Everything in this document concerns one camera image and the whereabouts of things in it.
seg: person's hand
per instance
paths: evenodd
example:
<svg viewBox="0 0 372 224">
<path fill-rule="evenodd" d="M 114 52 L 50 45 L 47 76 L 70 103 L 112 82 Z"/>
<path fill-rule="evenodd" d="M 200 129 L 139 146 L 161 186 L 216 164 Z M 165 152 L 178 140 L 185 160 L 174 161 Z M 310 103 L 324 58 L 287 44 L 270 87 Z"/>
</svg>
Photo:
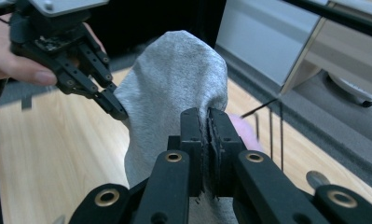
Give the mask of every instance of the person's hand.
<svg viewBox="0 0 372 224">
<path fill-rule="evenodd" d="M 8 21 L 10 15 L 1 18 Z M 0 79 L 12 77 L 35 85 L 55 85 L 57 78 L 49 69 L 32 60 L 14 55 L 9 47 L 9 26 L 0 21 Z"/>
</svg>

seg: light wood tabletop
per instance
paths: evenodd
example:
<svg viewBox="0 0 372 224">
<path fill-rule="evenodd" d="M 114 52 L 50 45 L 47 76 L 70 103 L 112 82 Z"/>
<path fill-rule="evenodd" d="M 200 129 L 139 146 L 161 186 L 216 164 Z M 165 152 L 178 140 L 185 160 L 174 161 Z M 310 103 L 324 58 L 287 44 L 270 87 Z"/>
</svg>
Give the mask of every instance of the light wood tabletop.
<svg viewBox="0 0 372 224">
<path fill-rule="evenodd" d="M 118 84 L 127 70 L 114 74 Z M 228 81 L 227 112 L 243 114 L 261 105 L 233 81 Z M 259 112 L 261 145 L 269 151 L 269 114 Z M 254 125 L 254 118 L 247 118 Z M 279 118 L 273 117 L 274 148 L 279 147 Z M 283 126 L 284 172 L 301 189 L 313 193 L 306 173 L 318 171 L 331 183 L 352 189 L 372 202 L 372 188 L 326 155 L 287 123 Z M 123 159 L 127 128 L 105 114 L 95 102 L 53 91 L 0 107 L 0 195 L 4 222 L 69 221 L 94 188 L 115 183 L 128 186 Z M 274 160 L 280 164 L 280 150 Z"/>
</svg>

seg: gray cloth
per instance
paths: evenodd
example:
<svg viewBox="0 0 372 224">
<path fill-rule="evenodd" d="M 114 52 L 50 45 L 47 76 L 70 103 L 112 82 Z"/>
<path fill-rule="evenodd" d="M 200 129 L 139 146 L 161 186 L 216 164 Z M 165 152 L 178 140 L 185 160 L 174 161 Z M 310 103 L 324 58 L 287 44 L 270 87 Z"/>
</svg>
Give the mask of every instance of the gray cloth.
<svg viewBox="0 0 372 224">
<path fill-rule="evenodd" d="M 168 32 L 149 45 L 115 91 L 129 118 L 125 170 L 130 187 L 150 176 L 169 135 L 180 135 L 180 113 L 199 109 L 206 136 L 208 107 L 227 106 L 227 66 L 208 45 L 186 31 Z M 190 200 L 189 223 L 227 223 L 230 200 L 207 194 Z"/>
</svg>

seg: gray sock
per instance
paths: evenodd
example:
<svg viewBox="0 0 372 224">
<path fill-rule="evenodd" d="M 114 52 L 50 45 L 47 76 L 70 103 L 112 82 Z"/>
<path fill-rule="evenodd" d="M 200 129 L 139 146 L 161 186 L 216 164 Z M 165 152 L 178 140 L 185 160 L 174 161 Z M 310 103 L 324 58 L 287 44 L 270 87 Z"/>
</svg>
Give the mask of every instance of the gray sock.
<svg viewBox="0 0 372 224">
<path fill-rule="evenodd" d="M 208 45 L 186 31 L 168 32 L 136 60 L 115 91 L 129 118 L 125 170 L 130 187 L 150 176 L 155 159 L 167 149 L 169 135 L 180 135 L 180 113 L 199 109 L 201 129 L 208 107 L 227 106 L 227 66 Z M 202 195 L 190 201 L 190 223 L 223 221 L 232 206 Z"/>
</svg>

